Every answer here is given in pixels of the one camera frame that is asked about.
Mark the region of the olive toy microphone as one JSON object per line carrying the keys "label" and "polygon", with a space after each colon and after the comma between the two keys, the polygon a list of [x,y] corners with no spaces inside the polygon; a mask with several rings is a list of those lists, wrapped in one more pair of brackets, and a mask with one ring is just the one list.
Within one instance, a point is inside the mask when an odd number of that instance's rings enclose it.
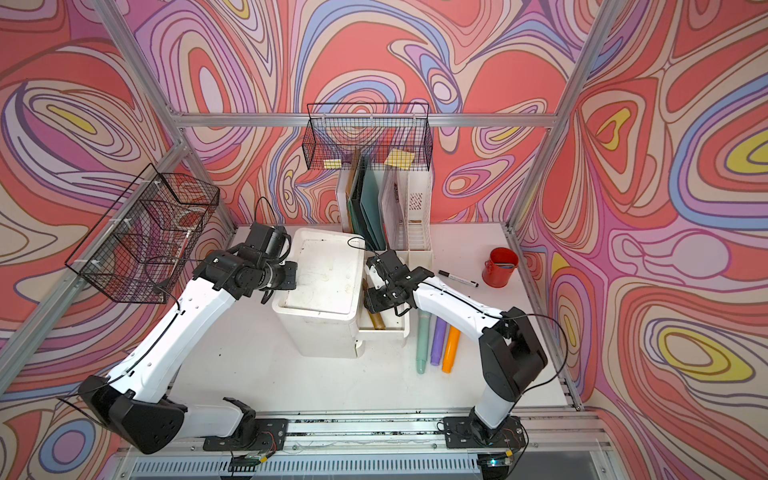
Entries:
{"label": "olive toy microphone", "polygon": [[373,325],[373,328],[375,330],[385,330],[386,329],[386,324],[383,321],[383,318],[382,318],[381,314],[380,313],[372,313],[368,309],[368,305],[366,303],[366,301],[368,299],[368,283],[367,283],[366,278],[362,279],[362,295],[363,295],[363,300],[365,301],[364,306],[365,306],[365,308],[366,308],[366,310],[368,312],[368,315],[369,315],[369,318],[370,318],[371,323]]}

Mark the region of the white drawer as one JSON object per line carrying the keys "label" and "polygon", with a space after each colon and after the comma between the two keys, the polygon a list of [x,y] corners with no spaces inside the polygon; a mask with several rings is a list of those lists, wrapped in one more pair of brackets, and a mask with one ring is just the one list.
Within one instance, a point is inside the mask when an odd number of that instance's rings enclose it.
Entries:
{"label": "white drawer", "polygon": [[383,329],[377,329],[371,314],[364,305],[365,290],[373,286],[373,282],[367,271],[366,261],[373,256],[372,253],[364,254],[363,282],[360,293],[360,309],[357,320],[358,333],[356,339],[362,342],[387,343],[403,347],[411,331],[410,315],[398,317],[393,309],[385,310],[377,314]]}

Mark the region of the mint green toy microphone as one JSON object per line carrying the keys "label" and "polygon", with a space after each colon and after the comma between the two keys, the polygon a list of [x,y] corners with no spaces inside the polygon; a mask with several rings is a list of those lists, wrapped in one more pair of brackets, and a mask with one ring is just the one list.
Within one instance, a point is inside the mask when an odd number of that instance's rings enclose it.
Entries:
{"label": "mint green toy microphone", "polygon": [[420,310],[418,313],[416,350],[416,371],[418,374],[424,374],[427,366],[430,324],[431,315],[424,310]]}

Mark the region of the white plastic drawer cabinet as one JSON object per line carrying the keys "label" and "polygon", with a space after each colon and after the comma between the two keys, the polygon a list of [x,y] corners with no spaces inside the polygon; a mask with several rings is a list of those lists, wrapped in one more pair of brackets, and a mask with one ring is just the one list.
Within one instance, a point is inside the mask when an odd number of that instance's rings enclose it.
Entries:
{"label": "white plastic drawer cabinet", "polygon": [[300,228],[290,261],[297,264],[293,290],[274,295],[272,308],[305,357],[363,355],[358,339],[364,241],[352,234]]}

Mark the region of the purple toy microphone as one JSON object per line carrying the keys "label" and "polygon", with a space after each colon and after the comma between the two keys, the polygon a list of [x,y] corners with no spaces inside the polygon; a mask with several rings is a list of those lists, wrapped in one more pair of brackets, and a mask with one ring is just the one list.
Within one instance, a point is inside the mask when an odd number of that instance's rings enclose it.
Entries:
{"label": "purple toy microphone", "polygon": [[449,327],[447,322],[442,318],[437,317],[433,330],[433,339],[430,353],[430,364],[433,366],[440,366],[442,363],[448,330]]}

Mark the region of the orange toy microphone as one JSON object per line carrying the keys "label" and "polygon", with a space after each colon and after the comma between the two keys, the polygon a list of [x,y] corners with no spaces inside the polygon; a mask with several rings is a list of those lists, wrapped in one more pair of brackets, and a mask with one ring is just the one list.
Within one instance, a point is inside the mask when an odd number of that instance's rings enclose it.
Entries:
{"label": "orange toy microphone", "polygon": [[460,338],[461,338],[461,332],[456,327],[451,326],[449,329],[448,338],[445,344],[445,350],[444,350],[443,361],[441,366],[442,371],[446,374],[450,374],[453,370]]}

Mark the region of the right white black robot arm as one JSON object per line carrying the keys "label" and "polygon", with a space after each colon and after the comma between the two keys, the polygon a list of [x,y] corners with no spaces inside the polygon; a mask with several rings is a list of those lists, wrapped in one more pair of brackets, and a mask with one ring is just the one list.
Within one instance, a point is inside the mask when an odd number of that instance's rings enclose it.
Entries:
{"label": "right white black robot arm", "polygon": [[424,268],[409,268],[395,251],[375,253],[365,261],[370,279],[364,306],[370,313],[413,309],[444,320],[478,345],[485,390],[464,417],[441,420],[446,446],[510,447],[525,440],[512,423],[511,411],[548,365],[548,357],[529,316],[518,308],[502,311],[446,285]]}

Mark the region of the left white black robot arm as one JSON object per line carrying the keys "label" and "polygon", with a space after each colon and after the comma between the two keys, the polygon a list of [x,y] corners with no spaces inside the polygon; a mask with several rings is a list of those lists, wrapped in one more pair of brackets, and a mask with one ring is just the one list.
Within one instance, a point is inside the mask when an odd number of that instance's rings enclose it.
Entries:
{"label": "left white black robot arm", "polygon": [[187,406],[167,391],[192,349],[237,300],[260,292],[268,302],[276,291],[295,289],[291,244],[284,227],[255,223],[245,241],[208,254],[139,346],[106,376],[91,375],[78,387],[104,428],[146,455],[187,438],[224,449],[259,447],[259,421],[249,405],[226,397],[217,405]]}

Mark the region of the black white marker pen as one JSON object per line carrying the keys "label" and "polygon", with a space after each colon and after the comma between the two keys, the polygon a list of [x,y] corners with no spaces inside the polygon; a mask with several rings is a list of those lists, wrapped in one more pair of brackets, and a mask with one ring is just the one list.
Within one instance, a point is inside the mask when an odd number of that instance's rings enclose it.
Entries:
{"label": "black white marker pen", "polygon": [[462,278],[460,276],[457,276],[445,270],[438,270],[438,275],[463,285],[471,286],[473,288],[479,288],[478,282],[474,280]]}

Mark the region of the white file organizer rack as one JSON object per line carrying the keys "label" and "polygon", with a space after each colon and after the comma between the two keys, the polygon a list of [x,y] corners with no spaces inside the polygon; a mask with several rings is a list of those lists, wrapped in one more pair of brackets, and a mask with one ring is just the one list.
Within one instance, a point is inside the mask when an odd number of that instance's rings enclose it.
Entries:
{"label": "white file organizer rack", "polygon": [[[377,181],[379,207],[388,249],[409,267],[433,265],[430,237],[430,210],[433,174],[430,171],[405,171],[387,168],[370,169]],[[350,164],[338,172],[335,189],[342,230],[363,238],[362,244],[371,248],[364,232],[358,206],[362,169]]]}

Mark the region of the green folder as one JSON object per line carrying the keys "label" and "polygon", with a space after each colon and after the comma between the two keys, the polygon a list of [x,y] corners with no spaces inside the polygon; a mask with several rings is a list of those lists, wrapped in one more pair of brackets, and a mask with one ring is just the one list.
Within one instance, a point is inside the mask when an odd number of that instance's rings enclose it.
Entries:
{"label": "green folder", "polygon": [[374,173],[368,168],[361,172],[358,197],[364,232],[370,247],[377,251],[385,250],[387,242],[379,207],[378,185]]}

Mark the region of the small yellow sticky note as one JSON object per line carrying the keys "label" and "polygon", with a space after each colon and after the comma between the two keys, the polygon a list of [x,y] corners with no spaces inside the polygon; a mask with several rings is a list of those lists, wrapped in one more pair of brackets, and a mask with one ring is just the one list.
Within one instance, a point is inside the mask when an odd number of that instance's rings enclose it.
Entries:
{"label": "small yellow sticky note", "polygon": [[341,169],[343,162],[341,159],[326,159],[323,161],[323,168],[326,170]]}

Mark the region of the red metal cup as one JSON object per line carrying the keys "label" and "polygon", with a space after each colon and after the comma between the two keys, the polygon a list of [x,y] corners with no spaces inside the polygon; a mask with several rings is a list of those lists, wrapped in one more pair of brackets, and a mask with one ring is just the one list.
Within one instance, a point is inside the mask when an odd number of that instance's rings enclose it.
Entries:
{"label": "red metal cup", "polygon": [[485,261],[482,271],[482,279],[486,285],[492,288],[505,287],[517,266],[518,255],[509,248],[494,248]]}

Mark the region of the yellow sticky note pad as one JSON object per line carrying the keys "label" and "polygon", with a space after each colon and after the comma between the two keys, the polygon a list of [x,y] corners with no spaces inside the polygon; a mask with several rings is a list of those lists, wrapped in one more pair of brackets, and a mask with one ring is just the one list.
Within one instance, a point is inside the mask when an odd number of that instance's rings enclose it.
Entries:
{"label": "yellow sticky note pad", "polygon": [[393,148],[387,154],[384,165],[401,170],[410,170],[415,159],[416,154],[414,152]]}

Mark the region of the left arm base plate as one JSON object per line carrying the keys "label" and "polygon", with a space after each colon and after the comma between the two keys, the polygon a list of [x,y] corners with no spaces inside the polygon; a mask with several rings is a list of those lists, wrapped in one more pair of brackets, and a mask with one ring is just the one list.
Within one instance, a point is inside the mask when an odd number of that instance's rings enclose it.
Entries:
{"label": "left arm base plate", "polygon": [[203,450],[211,452],[276,452],[283,449],[289,422],[285,418],[246,419],[227,437],[204,438]]}

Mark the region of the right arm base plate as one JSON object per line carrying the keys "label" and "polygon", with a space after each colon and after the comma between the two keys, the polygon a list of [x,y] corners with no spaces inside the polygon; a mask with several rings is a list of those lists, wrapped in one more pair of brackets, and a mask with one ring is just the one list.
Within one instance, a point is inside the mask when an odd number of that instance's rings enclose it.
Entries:
{"label": "right arm base plate", "polygon": [[487,427],[475,417],[449,416],[438,422],[448,449],[503,448],[517,451],[527,445],[527,436],[517,416],[507,416],[495,428]]}

